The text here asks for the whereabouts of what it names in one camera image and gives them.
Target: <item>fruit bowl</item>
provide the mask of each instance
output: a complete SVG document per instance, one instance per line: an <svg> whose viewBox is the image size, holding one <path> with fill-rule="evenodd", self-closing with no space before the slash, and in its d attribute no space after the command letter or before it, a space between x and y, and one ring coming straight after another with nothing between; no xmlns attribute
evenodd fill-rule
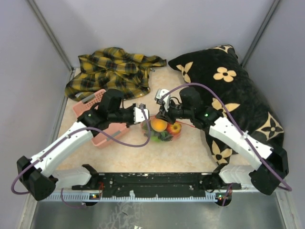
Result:
<svg viewBox="0 0 305 229"><path fill-rule="evenodd" d="M150 117L151 140L155 142L170 142L180 137L181 124L176 122L173 125L155 117ZM148 137L146 122L141 122L141 129L144 136Z"/></svg>

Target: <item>red apple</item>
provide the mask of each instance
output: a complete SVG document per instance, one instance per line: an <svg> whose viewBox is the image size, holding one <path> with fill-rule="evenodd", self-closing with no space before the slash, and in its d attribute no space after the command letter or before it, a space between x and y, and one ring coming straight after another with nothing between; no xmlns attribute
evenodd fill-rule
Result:
<svg viewBox="0 0 305 229"><path fill-rule="evenodd" d="M177 135L181 132L181 124L178 122L175 122L174 124L168 124L166 130L171 135Z"/></svg>

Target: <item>flower center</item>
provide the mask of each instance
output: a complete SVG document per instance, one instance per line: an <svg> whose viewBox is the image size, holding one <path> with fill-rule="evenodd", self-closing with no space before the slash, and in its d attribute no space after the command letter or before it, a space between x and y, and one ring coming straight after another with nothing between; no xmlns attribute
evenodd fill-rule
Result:
<svg viewBox="0 0 305 229"><path fill-rule="evenodd" d="M221 160L223 158L223 156L221 156L220 154L216 154L216 159L217 160Z"/></svg>

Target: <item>robotic arm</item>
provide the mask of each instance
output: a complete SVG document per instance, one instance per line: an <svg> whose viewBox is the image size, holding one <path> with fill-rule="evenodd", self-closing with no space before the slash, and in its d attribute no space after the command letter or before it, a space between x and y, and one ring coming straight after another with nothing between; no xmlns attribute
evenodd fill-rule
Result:
<svg viewBox="0 0 305 229"><path fill-rule="evenodd" d="M264 145L247 133L241 135L226 117L222 117L220 112L212 107L204 106L199 93L193 87L180 91L181 104L175 104L170 95L161 100L168 92L166 89L159 89L156 94L155 100L161 105L157 118L171 124L177 118L190 119L196 128L221 140L250 163L250 166L220 165L216 170L219 171L219 177L224 183L252 184L264 194L273 193L280 181L262 164L245 138L255 146L259 155L281 178L285 178L288 174L287 153L283 148Z"/></svg>
<svg viewBox="0 0 305 229"><path fill-rule="evenodd" d="M50 146L31 158L23 156L17 161L18 173L20 173L31 163L39 160L20 178L22 184L36 200L45 199L56 188L95 183L96 171L90 165L68 170L55 171L55 169L78 147L98 134L97 131L84 129L71 135L74 131L87 127L104 130L109 127L110 123L126 123L127 126L130 126L145 121L142 110L136 104L128 108L120 108L122 97L122 92L115 89L108 90L99 104L95 104L90 110L85 111L78 121ZM149 117L149 111L145 109L145 105L140 106ZM55 148L44 159L41 159L41 156L53 147Z"/></svg>

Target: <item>yellow and black plaid cloth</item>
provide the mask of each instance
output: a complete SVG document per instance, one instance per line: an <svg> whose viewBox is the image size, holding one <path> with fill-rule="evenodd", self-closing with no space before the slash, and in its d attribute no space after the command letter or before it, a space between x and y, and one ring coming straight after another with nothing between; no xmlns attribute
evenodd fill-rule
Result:
<svg viewBox="0 0 305 229"><path fill-rule="evenodd" d="M80 101L100 89L115 88L124 93L124 99L144 96L151 67L166 65L158 56L129 54L121 48L107 48L92 55L79 56L81 73L67 83L67 97Z"/></svg>

